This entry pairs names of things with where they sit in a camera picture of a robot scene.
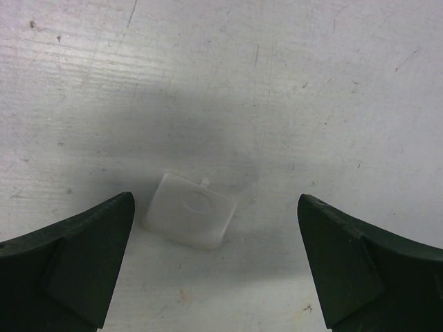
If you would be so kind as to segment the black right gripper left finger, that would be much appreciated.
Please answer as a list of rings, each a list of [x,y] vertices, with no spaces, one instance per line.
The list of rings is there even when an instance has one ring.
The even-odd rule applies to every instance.
[[[134,196],[123,192],[1,242],[1,330],[101,329],[133,220]]]

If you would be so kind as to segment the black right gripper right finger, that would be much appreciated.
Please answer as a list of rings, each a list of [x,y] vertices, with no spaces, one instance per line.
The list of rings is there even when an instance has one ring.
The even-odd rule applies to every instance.
[[[442,250],[303,194],[298,223],[331,331],[441,331]]]

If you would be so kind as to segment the white battery cover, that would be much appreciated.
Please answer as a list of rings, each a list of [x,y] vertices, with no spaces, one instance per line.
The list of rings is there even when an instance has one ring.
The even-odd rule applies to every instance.
[[[217,248],[237,202],[208,186],[206,179],[197,184],[173,173],[164,174],[143,217],[143,225],[185,245]]]

